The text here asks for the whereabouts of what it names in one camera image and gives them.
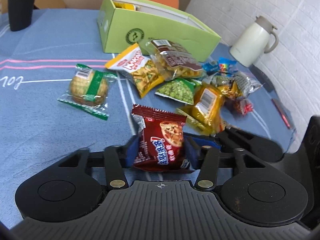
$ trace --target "black cup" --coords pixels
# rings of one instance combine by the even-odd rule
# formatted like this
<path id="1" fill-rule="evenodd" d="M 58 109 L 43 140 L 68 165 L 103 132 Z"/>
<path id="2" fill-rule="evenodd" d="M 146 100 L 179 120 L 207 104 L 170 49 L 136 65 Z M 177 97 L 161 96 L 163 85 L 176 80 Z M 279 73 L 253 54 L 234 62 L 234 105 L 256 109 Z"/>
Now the black cup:
<path id="1" fill-rule="evenodd" d="M 10 30 L 20 31 L 31 24 L 35 0 L 8 0 Z"/>

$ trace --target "white thermos jug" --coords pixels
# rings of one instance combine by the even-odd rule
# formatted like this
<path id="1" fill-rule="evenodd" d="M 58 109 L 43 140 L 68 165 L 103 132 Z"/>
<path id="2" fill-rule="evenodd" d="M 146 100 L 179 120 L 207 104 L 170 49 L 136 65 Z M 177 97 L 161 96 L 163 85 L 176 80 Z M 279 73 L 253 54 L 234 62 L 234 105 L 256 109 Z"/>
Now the white thermos jug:
<path id="1" fill-rule="evenodd" d="M 230 54 L 242 65 L 250 67 L 262 53 L 269 53 L 278 45 L 279 38 L 273 29 L 277 28 L 265 17 L 257 17 L 231 47 Z M 270 34 L 274 35 L 276 40 L 270 48 L 267 48 Z"/>

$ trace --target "gray ribbed panel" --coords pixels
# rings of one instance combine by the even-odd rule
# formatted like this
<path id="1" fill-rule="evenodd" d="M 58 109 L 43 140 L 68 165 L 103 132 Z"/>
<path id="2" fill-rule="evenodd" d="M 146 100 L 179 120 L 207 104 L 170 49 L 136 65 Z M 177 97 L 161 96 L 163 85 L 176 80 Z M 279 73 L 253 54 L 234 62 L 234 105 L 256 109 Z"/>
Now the gray ribbed panel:
<path id="1" fill-rule="evenodd" d="M 63 223 L 25 219 L 12 229 L 22 240 L 304 239 L 297 223 L 277 228 L 247 225 L 223 210 L 212 193 L 189 182 L 136 181 L 111 191 L 92 213 Z"/>

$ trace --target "table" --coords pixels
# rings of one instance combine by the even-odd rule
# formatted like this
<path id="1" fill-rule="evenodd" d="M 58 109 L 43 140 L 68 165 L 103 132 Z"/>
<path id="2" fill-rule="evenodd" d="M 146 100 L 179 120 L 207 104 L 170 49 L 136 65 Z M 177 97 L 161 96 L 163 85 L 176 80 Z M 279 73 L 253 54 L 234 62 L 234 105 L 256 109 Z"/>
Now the table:
<path id="1" fill-rule="evenodd" d="M 9 228 L 22 218 L 15 206 L 14 193 L 26 179 L 81 147 L 101 151 L 109 145 L 125 144 L 136 133 L 131 119 L 132 104 L 138 103 L 167 111 L 182 104 L 154 95 L 143 99 L 124 77 L 109 91 L 108 121 L 100 120 L 56 99 L 68 88 L 75 64 L 103 70 L 113 54 L 102 52 L 96 10 L 46 9 L 33 12 L 32 25 L 19 32 L 7 30 L 7 15 L 0 27 L 0 220 Z M 211 58 L 228 57 L 228 47 L 220 44 Z M 238 64 L 240 70 L 248 71 Z M 271 102 L 276 93 L 264 88 L 250 95 L 255 113 L 233 116 L 222 109 L 222 117 L 232 125 L 277 141 L 284 151 L 293 132 L 284 125 Z M 185 132 L 195 133 L 188 127 Z M 221 170 L 219 183 L 231 176 Z M 104 181 L 99 168 L 93 176 Z M 134 179 L 195 181 L 191 174 L 157 174 L 125 169 L 129 184 Z"/>

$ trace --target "jug lid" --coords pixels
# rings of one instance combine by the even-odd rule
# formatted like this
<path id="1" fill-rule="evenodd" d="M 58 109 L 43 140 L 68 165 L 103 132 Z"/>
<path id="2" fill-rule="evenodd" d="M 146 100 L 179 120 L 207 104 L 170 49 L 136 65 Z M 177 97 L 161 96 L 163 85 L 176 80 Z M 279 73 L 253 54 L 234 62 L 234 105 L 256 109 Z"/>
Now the jug lid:
<path id="1" fill-rule="evenodd" d="M 269 22 L 265 17 L 263 16 L 256 16 L 256 23 L 259 24 L 262 28 L 264 28 L 268 33 L 271 33 L 273 29 L 278 29 L 276 26 L 274 26 L 271 22 Z"/>

